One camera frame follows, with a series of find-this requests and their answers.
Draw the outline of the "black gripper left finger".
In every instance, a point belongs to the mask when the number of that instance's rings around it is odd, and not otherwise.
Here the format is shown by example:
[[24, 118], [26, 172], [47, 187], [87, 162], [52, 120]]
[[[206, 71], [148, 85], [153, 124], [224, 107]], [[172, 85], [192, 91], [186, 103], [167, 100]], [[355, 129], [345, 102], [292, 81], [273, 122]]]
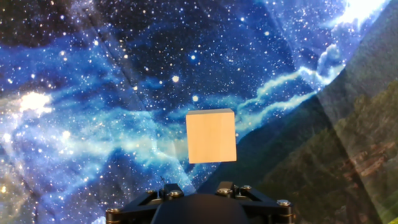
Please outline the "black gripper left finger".
[[150, 223], [162, 203], [183, 196], [184, 192], [178, 184], [165, 184], [159, 190], [146, 190], [124, 207], [107, 209], [106, 224]]

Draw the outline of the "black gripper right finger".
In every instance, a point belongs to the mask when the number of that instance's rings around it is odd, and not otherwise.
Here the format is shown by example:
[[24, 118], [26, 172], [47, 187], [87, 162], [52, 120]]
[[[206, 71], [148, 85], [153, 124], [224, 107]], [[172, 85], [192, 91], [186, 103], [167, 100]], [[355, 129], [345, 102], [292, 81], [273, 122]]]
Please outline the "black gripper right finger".
[[287, 199], [273, 200], [250, 185], [238, 187], [233, 182], [221, 182], [216, 195], [234, 199], [248, 216], [262, 217], [264, 223], [294, 224], [293, 204]]

